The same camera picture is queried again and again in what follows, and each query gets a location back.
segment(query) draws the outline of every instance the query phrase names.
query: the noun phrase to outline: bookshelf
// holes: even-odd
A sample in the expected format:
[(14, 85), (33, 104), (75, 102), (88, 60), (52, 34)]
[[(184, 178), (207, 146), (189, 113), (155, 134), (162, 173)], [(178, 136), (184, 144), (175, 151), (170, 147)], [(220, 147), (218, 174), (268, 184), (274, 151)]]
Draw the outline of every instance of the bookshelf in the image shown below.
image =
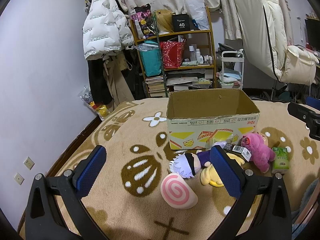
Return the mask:
[[(213, 64), (212, 65), (202, 65), (202, 66), (181, 66), (179, 68), (175, 68), (175, 69), (165, 69), (161, 60), (161, 68), (162, 68), (162, 73), (164, 75), (164, 73), (169, 72), (169, 71), (179, 71), (179, 70), (187, 70), (187, 69), (199, 69), (199, 68), (212, 68), (213, 69), (213, 87), (217, 88), (217, 80), (216, 80), (216, 54), (215, 54), (215, 48), (214, 48), (214, 37), (213, 37), (213, 29), (212, 29), (212, 23), (211, 23), (211, 17), (210, 17), (210, 11), (209, 8), (206, 7), (206, 11), (207, 11), (207, 17), (208, 17), (208, 21), (209, 21), (209, 30), (191, 30), (191, 31), (186, 31), (186, 32), (175, 32), (175, 33), (166, 33), (166, 34), (160, 34), (157, 36), (152, 36), (149, 37), (148, 39), (139, 39), (138, 38), (138, 33), (137, 30), (135, 28), (135, 24), (133, 22), (133, 20), (130, 20), (131, 23), (131, 30), (132, 30), (132, 34), (134, 37), (134, 43), (135, 45), (138, 45), (140, 43), (143, 43), (146, 40), (154, 40), (155, 42), (159, 43), (159, 38), (168, 38), (171, 39), (173, 36), (178, 36), (178, 35), (185, 35), (185, 34), (201, 34), (201, 33), (206, 33), (207, 34), (207, 39), (208, 39), (208, 45), (199, 45), (197, 46), (198, 49), (209, 49), (209, 56), (212, 56), (213, 58)], [(141, 60), (141, 56), (140, 56), (140, 52), (138, 52), (138, 58), (139, 58), (139, 62), (140, 62), (140, 66), (141, 66), (141, 70), (142, 70), (142, 75), (143, 75), (143, 79), (144, 82), (146, 82), (146, 78), (150, 78), (146, 76), (145, 70), (144, 70), (144, 66)], [(166, 89), (166, 81), (164, 78), (164, 87)], [(148, 89), (148, 86), (146, 84), (146, 89), (148, 92), (148, 97), (150, 97), (150, 92)]]

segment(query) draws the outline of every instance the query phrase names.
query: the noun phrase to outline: wooden shelf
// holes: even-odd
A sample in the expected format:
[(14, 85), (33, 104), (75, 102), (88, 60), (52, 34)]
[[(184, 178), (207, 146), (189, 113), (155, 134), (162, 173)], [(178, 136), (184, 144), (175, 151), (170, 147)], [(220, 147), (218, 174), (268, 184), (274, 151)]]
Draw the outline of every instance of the wooden shelf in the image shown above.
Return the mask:
[[(176, 36), (176, 35), (183, 35), (183, 34), (197, 34), (197, 33), (210, 33), (210, 30), (203, 30), (203, 31), (187, 31), (187, 32), (178, 32), (178, 33), (166, 33), (166, 34), (161, 34), (159, 35), (159, 38), (161, 37), (166, 37), (166, 36)], [(147, 41), (151, 39), (156, 39), (157, 36), (151, 36), (147, 39), (139, 39), (137, 42), (142, 42), (142, 41)]]
[(175, 70), (186, 70), (186, 69), (197, 69), (197, 68), (214, 68), (214, 65), (205, 66), (183, 66), (179, 68), (165, 68), (164, 71), (175, 71)]

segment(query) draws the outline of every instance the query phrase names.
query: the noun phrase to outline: white bottle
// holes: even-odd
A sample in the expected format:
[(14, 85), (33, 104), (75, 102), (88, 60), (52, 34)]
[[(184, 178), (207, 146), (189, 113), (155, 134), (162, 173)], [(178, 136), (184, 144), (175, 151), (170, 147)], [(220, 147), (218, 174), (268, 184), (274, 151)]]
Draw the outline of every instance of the white bottle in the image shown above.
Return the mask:
[(196, 60), (195, 48), (193, 46), (189, 46), (190, 51), (190, 61)]
[(196, 49), (196, 60), (198, 63), (200, 63), (200, 49)]

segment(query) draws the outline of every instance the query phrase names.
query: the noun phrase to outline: barcode label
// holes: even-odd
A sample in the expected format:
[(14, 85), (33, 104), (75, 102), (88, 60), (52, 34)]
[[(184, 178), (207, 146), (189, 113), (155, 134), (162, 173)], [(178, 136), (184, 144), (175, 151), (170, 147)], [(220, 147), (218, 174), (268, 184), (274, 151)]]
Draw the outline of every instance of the barcode label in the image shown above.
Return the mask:
[(248, 149), (244, 149), (244, 151), (241, 154), (246, 159), (247, 162), (250, 160), (251, 153), (249, 152)]
[(233, 150), (234, 152), (237, 152), (237, 153), (242, 153), (243, 147), (241, 147), (241, 146), (234, 146), (232, 150)]

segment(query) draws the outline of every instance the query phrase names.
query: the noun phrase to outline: wooden baseboard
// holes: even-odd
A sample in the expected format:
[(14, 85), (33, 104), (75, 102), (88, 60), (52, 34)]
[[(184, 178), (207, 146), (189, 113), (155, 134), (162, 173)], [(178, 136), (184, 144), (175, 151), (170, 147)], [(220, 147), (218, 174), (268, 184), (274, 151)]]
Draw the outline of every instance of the wooden baseboard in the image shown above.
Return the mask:
[[(74, 139), (74, 141), (68, 146), (64, 153), (59, 157), (59, 159), (54, 163), (51, 169), (48, 171), (46, 177), (54, 177), (58, 171), (63, 167), (63, 165), (68, 161), (68, 159), (73, 155), (73, 153), (80, 147), (85, 139), (89, 137), (90, 134), (101, 124), (101, 119), (97, 116), (87, 127)], [(23, 212), (20, 223), (18, 225), (18, 234), (24, 224), (26, 218), (26, 211)]]

